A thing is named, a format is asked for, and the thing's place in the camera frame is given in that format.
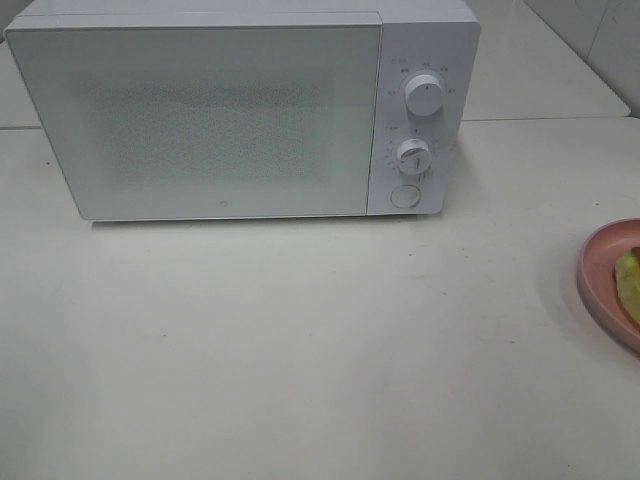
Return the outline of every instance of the wall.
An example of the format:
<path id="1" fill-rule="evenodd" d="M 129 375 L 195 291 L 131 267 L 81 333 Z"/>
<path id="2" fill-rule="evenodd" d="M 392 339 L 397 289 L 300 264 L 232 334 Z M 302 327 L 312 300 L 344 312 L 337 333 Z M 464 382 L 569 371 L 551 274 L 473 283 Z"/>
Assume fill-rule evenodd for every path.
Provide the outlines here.
<path id="1" fill-rule="evenodd" d="M 640 0 L 526 0 L 640 117 Z"/>
<path id="2" fill-rule="evenodd" d="M 4 28 L 31 2 L 32 0 L 0 0 L 0 41 Z"/>

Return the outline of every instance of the microwave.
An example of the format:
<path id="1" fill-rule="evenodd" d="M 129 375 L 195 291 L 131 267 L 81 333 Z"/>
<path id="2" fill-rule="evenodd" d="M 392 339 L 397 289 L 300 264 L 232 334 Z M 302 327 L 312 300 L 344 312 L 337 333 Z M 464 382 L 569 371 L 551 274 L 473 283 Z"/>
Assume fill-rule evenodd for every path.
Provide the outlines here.
<path id="1" fill-rule="evenodd" d="M 431 214 L 462 0 L 35 0 L 7 27 L 82 218 Z"/>

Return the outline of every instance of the pink plate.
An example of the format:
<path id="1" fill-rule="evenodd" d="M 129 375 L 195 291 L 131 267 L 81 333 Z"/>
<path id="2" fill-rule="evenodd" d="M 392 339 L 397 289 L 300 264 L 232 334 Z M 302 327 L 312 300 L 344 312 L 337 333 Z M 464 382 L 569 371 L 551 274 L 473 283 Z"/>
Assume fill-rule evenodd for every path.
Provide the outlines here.
<path id="1" fill-rule="evenodd" d="M 596 230 L 585 242 L 578 264 L 578 288 L 591 315 L 614 338 L 640 353 L 640 328 L 624 312 L 616 291 L 616 260 L 640 246 L 640 218 Z"/>

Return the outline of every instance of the timer knob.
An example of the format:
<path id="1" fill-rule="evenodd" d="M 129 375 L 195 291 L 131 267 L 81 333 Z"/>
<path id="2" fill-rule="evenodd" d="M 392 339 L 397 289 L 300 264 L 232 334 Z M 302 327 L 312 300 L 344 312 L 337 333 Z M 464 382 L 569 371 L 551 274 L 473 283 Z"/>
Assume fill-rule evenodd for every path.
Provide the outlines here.
<path id="1" fill-rule="evenodd" d="M 398 168 L 406 175 L 420 175 L 431 165 L 431 149 L 426 142 L 412 138 L 400 144 L 397 152 Z"/>
<path id="2" fill-rule="evenodd" d="M 428 117 L 442 107 L 444 84 L 430 73 L 420 73 L 404 87 L 404 100 L 411 113 L 418 117 Z"/>

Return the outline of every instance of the table surface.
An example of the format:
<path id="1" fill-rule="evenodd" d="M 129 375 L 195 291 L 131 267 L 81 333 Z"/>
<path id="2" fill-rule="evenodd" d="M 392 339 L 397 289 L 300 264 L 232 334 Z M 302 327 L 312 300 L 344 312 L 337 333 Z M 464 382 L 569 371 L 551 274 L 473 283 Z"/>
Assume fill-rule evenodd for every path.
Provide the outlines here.
<path id="1" fill-rule="evenodd" d="M 483 25 L 465 120 L 623 117 L 629 108 L 521 0 L 468 0 Z M 6 44 L 0 128 L 37 127 Z"/>
<path id="2" fill-rule="evenodd" d="M 42 131 L 0 146 L 0 478 L 638 478 L 575 263 L 640 120 L 465 123 L 419 218 L 92 225 Z"/>

